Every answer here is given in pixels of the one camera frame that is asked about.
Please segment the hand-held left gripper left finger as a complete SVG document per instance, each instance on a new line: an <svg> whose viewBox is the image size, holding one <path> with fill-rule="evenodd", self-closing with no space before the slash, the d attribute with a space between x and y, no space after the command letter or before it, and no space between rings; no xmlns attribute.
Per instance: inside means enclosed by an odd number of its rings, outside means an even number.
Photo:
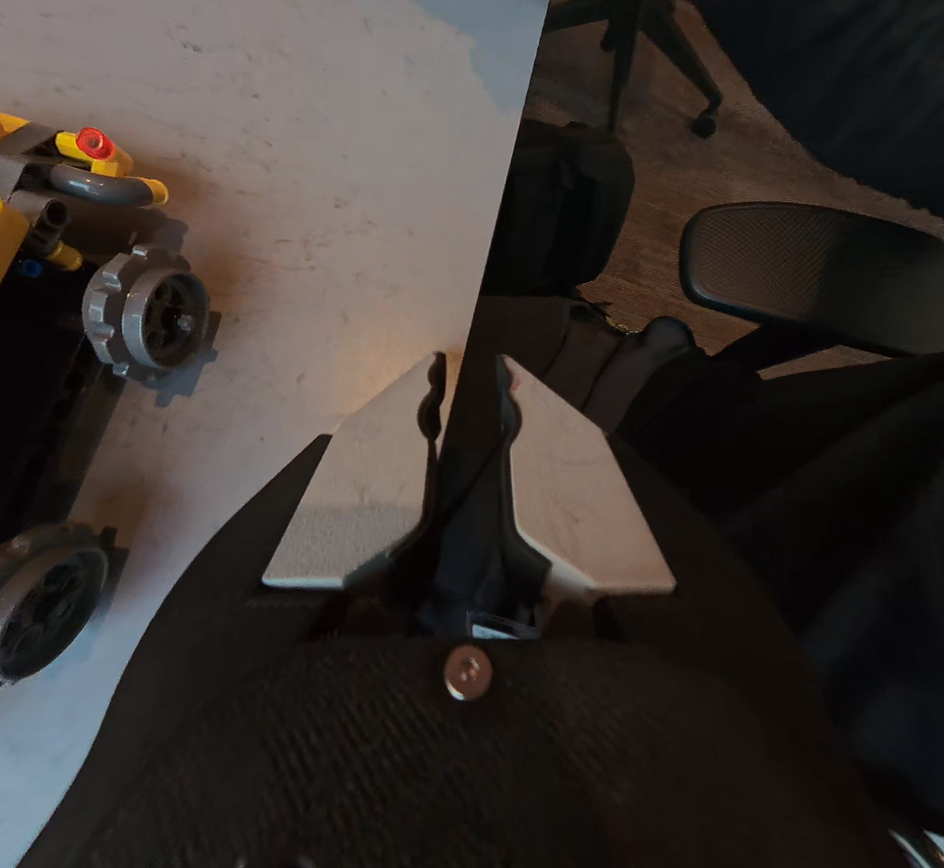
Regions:
<svg viewBox="0 0 944 868"><path fill-rule="evenodd" d="M386 572L429 520L446 395L433 352L331 436L274 555L267 589L343 591Z"/></svg>

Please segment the black office chair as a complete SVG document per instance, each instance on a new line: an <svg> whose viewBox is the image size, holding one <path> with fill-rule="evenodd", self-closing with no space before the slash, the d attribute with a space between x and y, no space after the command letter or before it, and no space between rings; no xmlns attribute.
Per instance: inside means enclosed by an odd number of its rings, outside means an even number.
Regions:
<svg viewBox="0 0 944 868"><path fill-rule="evenodd" d="M603 52L612 55L607 129L616 133L622 101L631 78L637 37L641 34L658 48L706 98L706 107L692 121L691 131L701 139L712 137L723 95L675 19L676 0L568 0L549 6L542 32L570 30L603 23Z"/></svg>

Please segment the yellow toy vehicle model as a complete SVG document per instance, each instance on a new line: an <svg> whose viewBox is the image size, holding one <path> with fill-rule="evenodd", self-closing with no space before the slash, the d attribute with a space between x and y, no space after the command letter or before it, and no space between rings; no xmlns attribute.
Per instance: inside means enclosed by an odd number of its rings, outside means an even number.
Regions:
<svg viewBox="0 0 944 868"><path fill-rule="evenodd" d="M104 131L1 119L1 680L40 673L97 611L114 530L68 520L124 385L208 347L209 295L166 185Z"/></svg>

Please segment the black backpack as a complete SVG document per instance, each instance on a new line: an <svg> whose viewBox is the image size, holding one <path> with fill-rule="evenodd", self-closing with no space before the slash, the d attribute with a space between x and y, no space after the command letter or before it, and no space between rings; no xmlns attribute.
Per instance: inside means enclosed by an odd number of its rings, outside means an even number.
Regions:
<svg viewBox="0 0 944 868"><path fill-rule="evenodd" d="M613 133L523 119L479 295L570 297L596 280L634 186L631 156Z"/></svg>

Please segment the grey desk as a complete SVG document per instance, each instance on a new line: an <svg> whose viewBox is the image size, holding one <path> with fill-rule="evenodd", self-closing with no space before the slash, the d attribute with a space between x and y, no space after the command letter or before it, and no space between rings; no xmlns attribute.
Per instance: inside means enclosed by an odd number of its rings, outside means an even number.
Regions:
<svg viewBox="0 0 944 868"><path fill-rule="evenodd" d="M463 343L549 0L2 0L2 109L92 125L170 188L222 321L186 391L124 390L72 514L129 550L104 616L2 689L2 866L88 755L217 530Z"/></svg>

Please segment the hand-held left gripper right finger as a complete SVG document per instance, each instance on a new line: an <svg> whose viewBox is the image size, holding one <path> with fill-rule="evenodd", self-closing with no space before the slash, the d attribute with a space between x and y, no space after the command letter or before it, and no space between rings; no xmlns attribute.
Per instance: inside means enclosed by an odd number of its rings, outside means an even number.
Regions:
<svg viewBox="0 0 944 868"><path fill-rule="evenodd" d="M607 437L507 355L513 528L547 564L549 602L668 595L676 578Z"/></svg>

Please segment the dark brown bag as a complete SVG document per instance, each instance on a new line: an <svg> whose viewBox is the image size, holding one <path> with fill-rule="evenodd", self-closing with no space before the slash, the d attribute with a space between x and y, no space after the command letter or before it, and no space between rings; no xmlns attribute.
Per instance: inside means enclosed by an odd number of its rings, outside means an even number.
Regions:
<svg viewBox="0 0 944 868"><path fill-rule="evenodd" d="M627 331L564 297L485 297L471 344L513 358L608 436L630 441L702 377L710 359L669 317Z"/></svg>

